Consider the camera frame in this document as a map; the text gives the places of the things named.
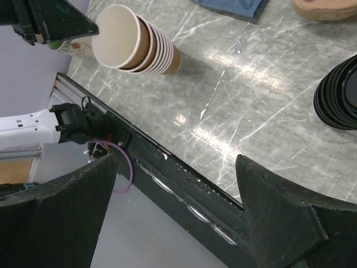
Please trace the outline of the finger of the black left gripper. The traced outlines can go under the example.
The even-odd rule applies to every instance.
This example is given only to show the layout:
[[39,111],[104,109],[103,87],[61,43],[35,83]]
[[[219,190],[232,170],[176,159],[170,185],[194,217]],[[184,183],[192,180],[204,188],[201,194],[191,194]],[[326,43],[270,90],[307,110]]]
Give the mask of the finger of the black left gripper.
[[63,0],[1,1],[1,26],[12,26],[32,46],[99,34],[95,22]]

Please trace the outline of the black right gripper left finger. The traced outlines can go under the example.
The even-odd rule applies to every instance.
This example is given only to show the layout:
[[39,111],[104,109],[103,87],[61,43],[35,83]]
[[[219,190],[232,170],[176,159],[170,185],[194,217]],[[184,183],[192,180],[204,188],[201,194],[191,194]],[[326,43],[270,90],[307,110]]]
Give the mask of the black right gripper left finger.
[[116,177],[112,154],[1,198],[1,267],[90,267]]

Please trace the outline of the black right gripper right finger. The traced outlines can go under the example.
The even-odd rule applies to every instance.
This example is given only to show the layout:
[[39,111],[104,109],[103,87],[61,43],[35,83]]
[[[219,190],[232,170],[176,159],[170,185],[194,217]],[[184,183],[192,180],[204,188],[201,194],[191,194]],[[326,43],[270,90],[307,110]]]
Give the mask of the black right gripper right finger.
[[244,155],[235,170],[258,267],[356,267],[356,204],[285,179]]

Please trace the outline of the brown paper cup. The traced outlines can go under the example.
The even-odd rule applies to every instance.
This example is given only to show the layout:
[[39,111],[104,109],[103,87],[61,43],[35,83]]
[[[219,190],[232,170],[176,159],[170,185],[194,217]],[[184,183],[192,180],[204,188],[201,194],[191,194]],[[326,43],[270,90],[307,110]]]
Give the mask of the brown paper cup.
[[92,37],[95,58],[107,68],[134,69],[149,54],[147,26],[124,5],[112,5],[100,12],[95,22],[99,34]]

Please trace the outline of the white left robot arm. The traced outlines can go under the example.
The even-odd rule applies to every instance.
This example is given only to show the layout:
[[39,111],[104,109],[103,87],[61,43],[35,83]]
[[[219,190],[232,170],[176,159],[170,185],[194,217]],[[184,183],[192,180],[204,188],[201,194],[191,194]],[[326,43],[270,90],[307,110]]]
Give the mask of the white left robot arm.
[[[1,1],[1,25],[28,44],[50,44],[98,35],[98,26],[69,1]],[[64,103],[1,118],[1,149],[35,143],[110,143],[110,124],[92,104]]]

